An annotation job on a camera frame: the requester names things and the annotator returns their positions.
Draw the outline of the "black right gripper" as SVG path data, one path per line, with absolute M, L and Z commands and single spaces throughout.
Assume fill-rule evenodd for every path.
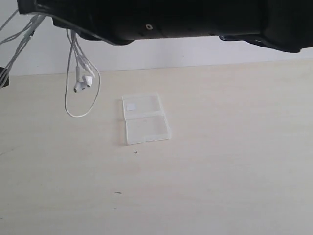
M 135 40 L 213 35 L 199 20 L 152 15 L 156 7 L 149 7 L 149 0 L 19 0 L 17 4 L 22 15 L 48 16 L 55 27 L 115 46 Z

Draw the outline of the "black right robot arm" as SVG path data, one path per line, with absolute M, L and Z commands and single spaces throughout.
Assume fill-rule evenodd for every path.
M 313 45 L 310 0 L 20 0 L 18 10 L 116 46 L 206 36 L 287 53 Z

